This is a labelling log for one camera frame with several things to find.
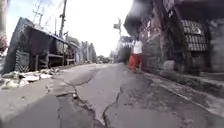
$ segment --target person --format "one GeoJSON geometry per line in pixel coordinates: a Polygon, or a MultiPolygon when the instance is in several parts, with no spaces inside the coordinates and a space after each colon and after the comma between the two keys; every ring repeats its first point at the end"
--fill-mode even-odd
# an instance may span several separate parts
{"type": "Polygon", "coordinates": [[[135,70],[136,68],[139,68],[139,70],[142,68],[142,46],[142,42],[139,40],[139,37],[137,37],[133,47],[133,54],[135,56],[135,70]]]}

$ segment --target curb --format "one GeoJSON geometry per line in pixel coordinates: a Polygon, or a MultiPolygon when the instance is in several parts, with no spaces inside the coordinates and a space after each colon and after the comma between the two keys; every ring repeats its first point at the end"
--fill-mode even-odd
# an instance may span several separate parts
{"type": "Polygon", "coordinates": [[[224,99],[224,82],[222,81],[164,70],[157,70],[155,71],[155,74],[195,90],[206,92],[215,97],[224,99]]]}

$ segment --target wall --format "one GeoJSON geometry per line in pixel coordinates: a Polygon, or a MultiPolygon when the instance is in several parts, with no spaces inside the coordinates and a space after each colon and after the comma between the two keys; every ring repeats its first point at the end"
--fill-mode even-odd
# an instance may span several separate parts
{"type": "Polygon", "coordinates": [[[210,22],[211,67],[214,72],[224,72],[224,18],[210,22]]]}
{"type": "Polygon", "coordinates": [[[159,35],[155,39],[143,44],[143,70],[151,71],[152,69],[161,69],[163,63],[160,43],[161,37],[162,35],[159,35]]]}

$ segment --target cracked asphalt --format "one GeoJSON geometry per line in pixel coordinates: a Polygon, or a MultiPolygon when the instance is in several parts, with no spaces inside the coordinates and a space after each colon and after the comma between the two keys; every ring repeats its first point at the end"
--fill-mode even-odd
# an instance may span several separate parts
{"type": "Polygon", "coordinates": [[[122,64],[65,69],[0,91],[3,128],[223,128],[224,102],[122,64]]]}

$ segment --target debris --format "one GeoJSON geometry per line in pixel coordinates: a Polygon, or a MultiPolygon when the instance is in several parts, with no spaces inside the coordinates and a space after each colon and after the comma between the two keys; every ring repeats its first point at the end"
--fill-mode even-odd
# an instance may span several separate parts
{"type": "Polygon", "coordinates": [[[48,75],[48,74],[41,74],[40,75],[41,79],[47,79],[47,78],[51,78],[51,77],[52,77],[52,75],[48,75]]]}
{"type": "Polygon", "coordinates": [[[24,78],[24,80],[28,81],[28,82],[35,82],[40,80],[39,76],[27,76],[26,78],[24,78]]]}
{"type": "Polygon", "coordinates": [[[40,79],[51,78],[58,73],[59,69],[43,69],[41,71],[27,73],[10,72],[0,78],[0,89],[21,88],[40,79]]]}
{"type": "Polygon", "coordinates": [[[75,93],[73,93],[73,94],[72,94],[72,97],[73,97],[74,99],[77,99],[77,98],[78,98],[78,95],[75,94],[75,93]]]}
{"type": "Polygon", "coordinates": [[[19,88],[26,86],[29,82],[25,79],[22,79],[19,83],[19,88]]]}

